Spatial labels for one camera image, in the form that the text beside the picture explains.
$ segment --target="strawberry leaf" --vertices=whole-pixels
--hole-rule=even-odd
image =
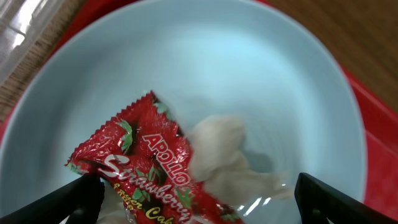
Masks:
[[[119,122],[118,125],[122,127],[128,134],[132,133],[132,128],[127,121],[122,120],[122,122]]]
[[[156,175],[156,173],[155,173],[155,168],[154,168],[154,166],[152,165],[152,167],[150,168],[150,171],[149,171],[149,181],[154,181],[155,180],[155,175]]]
[[[146,192],[145,190],[141,190],[141,192],[144,198],[146,198],[148,202],[150,202],[150,195],[148,194],[148,192]]]
[[[125,120],[119,122],[118,125],[126,131],[126,134],[122,137],[123,140],[122,152],[126,153],[126,151],[130,148],[132,144],[132,128],[130,124]]]
[[[123,140],[122,152],[124,154],[124,153],[126,153],[126,151],[130,148],[130,146],[132,144],[132,136],[131,136],[131,134],[125,134],[122,137],[122,140]]]
[[[136,168],[136,173],[139,177],[145,177],[145,174],[141,172],[138,168]]]
[[[191,209],[191,207],[192,207],[192,198],[193,198],[194,195],[192,195],[192,197],[190,197],[189,196],[189,192],[190,192],[190,189],[187,189],[185,191],[185,193],[183,194],[183,192],[180,189],[178,189],[178,188],[176,189],[177,197],[180,200],[180,202],[182,203],[182,205],[185,208]]]

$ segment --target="plastic wrapper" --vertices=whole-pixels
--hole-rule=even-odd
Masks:
[[[178,124],[151,92],[80,144],[67,166],[79,174],[99,173],[138,224],[243,223],[193,180],[191,155]]]

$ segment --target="wooden table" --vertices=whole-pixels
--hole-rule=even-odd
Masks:
[[[398,113],[398,1],[269,0]]]
[[[45,62],[85,0],[67,0],[27,58],[0,87],[0,122]],[[398,112],[398,0],[269,0]]]

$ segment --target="red wrapper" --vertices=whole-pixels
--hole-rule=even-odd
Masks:
[[[111,183],[138,223],[243,223],[188,173],[192,150],[153,92],[107,121],[67,162]]]

